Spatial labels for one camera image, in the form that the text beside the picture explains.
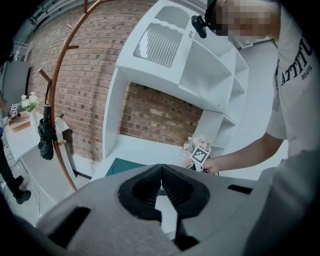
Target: black slot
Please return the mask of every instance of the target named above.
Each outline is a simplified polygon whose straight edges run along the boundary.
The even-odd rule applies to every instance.
[[[48,236],[48,238],[62,248],[66,248],[81,224],[85,221],[90,209],[86,207],[75,208],[62,223]]]
[[[201,182],[175,170],[166,164],[161,170],[162,187],[177,212],[174,243],[184,251],[198,241],[188,236],[182,220],[198,216],[210,198],[209,189]]]
[[[237,191],[237,192],[240,192],[240,193],[244,193],[244,194],[247,194],[247,195],[250,195],[250,193],[252,191],[252,188],[245,187],[245,186],[234,185],[234,184],[228,186],[228,189],[229,190],[233,190],[233,191]]]
[[[161,222],[161,212],[155,209],[161,186],[161,165],[126,180],[118,190],[121,205],[133,216]]]

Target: white wall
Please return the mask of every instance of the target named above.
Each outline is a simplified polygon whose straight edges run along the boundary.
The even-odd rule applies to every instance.
[[[249,67],[249,84],[240,121],[224,154],[244,148],[265,133],[273,103],[276,47],[271,41],[260,42],[240,50],[240,54]],[[257,180],[264,169],[277,166],[287,156],[288,142],[285,140],[278,152],[267,161],[249,168],[223,171],[220,175]]]

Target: hand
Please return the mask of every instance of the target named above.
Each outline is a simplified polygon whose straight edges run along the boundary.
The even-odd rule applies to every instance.
[[[203,164],[203,170],[208,171],[210,174],[219,172],[218,165],[214,158],[208,158]]]

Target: brick wall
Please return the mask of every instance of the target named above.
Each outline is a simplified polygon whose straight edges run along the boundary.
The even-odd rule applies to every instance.
[[[55,114],[64,113],[70,130],[67,148],[88,159],[101,161],[105,104],[115,63],[135,25],[152,6],[152,0],[101,4],[72,40],[79,49],[68,50],[60,69],[55,94]],[[44,97],[49,76],[63,42],[83,13],[79,7],[42,26],[30,39],[34,48],[28,92]],[[43,111],[43,104],[38,108]],[[182,145],[195,131],[202,110],[171,95],[131,83],[127,88],[119,132],[157,142]]]

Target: wooden block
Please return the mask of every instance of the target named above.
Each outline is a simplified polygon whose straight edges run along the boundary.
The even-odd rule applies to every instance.
[[[9,120],[10,129],[16,133],[30,126],[29,114],[26,111],[20,112],[20,117]]]

